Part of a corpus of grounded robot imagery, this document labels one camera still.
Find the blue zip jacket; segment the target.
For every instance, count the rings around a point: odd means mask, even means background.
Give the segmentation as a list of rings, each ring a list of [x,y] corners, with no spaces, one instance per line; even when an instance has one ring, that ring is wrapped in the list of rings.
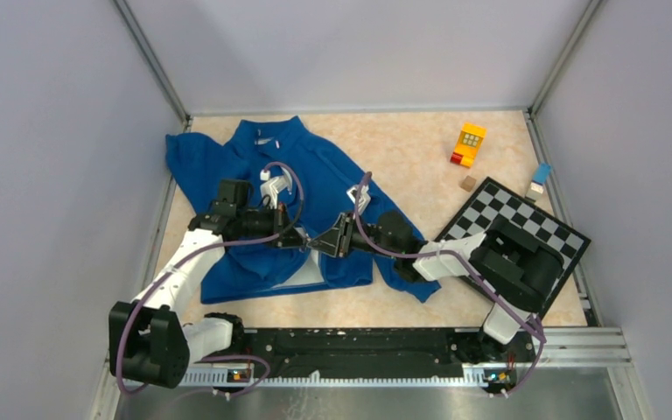
[[[281,122],[240,121],[226,143],[196,132],[165,139],[167,167],[195,213],[208,210],[223,179],[243,179],[255,188],[258,202],[260,172],[270,162],[287,164],[304,188],[305,204],[298,225],[309,236],[330,228],[340,213],[354,203],[348,190],[364,171],[339,147],[311,133],[294,116]],[[392,289],[425,302],[439,290],[436,282],[410,283],[399,276],[393,259],[356,251],[332,258],[298,249],[276,249],[269,244],[226,250],[224,257],[201,283],[200,301],[221,304],[247,298],[264,298],[369,285],[379,270]]]

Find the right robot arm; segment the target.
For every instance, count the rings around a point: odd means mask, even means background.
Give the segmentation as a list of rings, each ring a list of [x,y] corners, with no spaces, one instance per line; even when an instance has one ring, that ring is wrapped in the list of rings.
[[[490,361],[500,361],[513,350],[513,337],[541,314],[564,271],[559,251],[501,217],[462,239],[426,241],[394,211],[375,224],[341,213],[328,230],[306,244],[330,257],[346,257],[355,250],[390,256],[395,271],[411,283],[444,277],[477,281],[493,300],[478,337],[479,351]]]

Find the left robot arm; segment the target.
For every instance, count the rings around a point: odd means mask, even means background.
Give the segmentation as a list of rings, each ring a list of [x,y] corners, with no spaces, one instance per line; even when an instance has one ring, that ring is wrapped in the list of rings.
[[[189,365],[216,353],[236,361],[245,351],[242,322],[213,314],[190,325],[179,317],[208,272],[233,247],[270,244],[302,248],[305,237],[295,228],[278,195],[305,198],[296,176],[280,175],[262,183],[263,201],[249,205],[249,182],[224,179],[205,213],[189,222],[182,242],[156,278],[132,301],[118,301],[108,314],[110,372],[120,389],[125,381],[173,389]]]

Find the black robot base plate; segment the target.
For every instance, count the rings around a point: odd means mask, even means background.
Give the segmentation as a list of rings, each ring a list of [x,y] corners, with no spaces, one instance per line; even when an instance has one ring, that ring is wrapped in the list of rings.
[[[526,332],[507,345],[477,328],[261,328],[234,334],[219,355],[254,355],[268,362],[255,373],[272,379],[429,379],[460,377],[482,363],[531,362]]]

